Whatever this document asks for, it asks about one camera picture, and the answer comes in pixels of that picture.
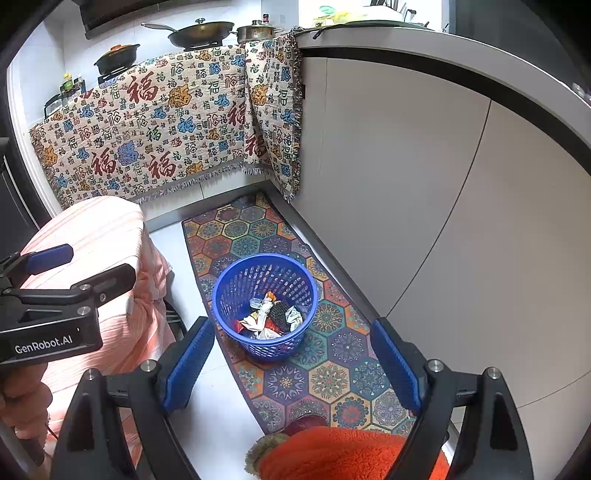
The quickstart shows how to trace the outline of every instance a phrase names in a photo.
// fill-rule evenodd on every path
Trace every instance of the red shoe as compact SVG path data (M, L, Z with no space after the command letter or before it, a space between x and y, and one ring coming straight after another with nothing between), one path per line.
M297 420L292 421L287 427L283 429L282 433L293 437L296 433L302 432L303 430L310 429L312 427L327 427L329 426L326 418L321 415L315 415L313 413L304 415Z

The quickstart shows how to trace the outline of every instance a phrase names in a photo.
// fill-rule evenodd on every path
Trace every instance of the stove burner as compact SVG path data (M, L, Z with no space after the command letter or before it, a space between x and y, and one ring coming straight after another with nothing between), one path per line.
M184 51L197 51L197 50L204 50L206 48L221 47L221 46L222 46L222 40L219 40L217 42L208 43L206 45L198 45L196 47L185 48Z
M109 80L112 80L115 77L118 77L123 72L126 72L127 70L129 70L130 68L133 68L133 67L135 67L135 65L132 65L131 67L121 67L121 68L118 68L117 70L112 71L111 73L99 76L99 85L101 85L105 82L108 82Z

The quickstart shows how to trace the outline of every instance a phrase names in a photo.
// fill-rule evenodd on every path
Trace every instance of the range hood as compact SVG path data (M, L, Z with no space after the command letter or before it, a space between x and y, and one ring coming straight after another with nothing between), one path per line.
M86 38L100 35L134 18L172 7L210 0L73 0L80 7Z

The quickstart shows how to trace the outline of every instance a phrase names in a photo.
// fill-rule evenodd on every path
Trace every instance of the hexagon pattern rug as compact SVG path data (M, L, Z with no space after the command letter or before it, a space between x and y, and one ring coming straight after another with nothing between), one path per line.
M408 435L414 419L401 407L369 343L369 322L291 230L262 192L183 222L197 285L211 313L213 286L238 258L288 255L316 279L318 309L298 351L276 364L251 358L217 328L216 335L253 415L265 433L307 413L333 427Z

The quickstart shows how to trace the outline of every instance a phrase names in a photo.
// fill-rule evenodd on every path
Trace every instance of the pan handle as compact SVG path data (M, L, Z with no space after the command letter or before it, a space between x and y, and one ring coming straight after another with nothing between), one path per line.
M170 30L171 32L178 32L178 30L175 28L169 27L168 25L162 25L160 23L142 23L142 27L153 28L155 30Z

